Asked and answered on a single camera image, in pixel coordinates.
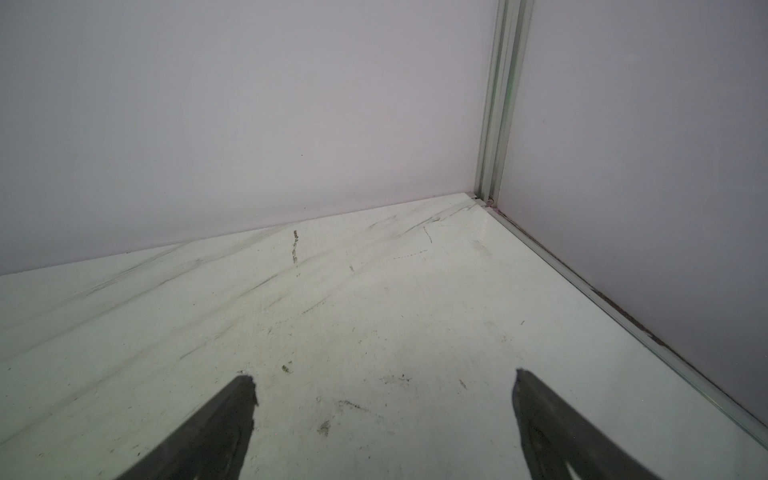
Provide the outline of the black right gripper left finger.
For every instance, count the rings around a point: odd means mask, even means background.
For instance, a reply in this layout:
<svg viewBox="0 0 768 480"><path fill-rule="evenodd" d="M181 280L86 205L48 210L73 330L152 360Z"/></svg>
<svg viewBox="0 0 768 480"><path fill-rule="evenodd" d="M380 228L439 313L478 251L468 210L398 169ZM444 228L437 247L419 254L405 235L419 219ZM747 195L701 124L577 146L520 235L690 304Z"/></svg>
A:
<svg viewBox="0 0 768 480"><path fill-rule="evenodd" d="M254 429L256 383L233 378L121 479L237 479Z"/></svg>

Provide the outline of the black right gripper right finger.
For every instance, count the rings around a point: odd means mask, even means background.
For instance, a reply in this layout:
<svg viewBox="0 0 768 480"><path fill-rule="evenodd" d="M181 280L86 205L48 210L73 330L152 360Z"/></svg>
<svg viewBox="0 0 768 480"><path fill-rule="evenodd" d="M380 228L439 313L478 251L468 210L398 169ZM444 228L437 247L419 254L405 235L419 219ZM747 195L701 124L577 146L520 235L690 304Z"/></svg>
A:
<svg viewBox="0 0 768 480"><path fill-rule="evenodd" d="M533 479L655 479L532 372L511 393L522 452Z"/></svg>

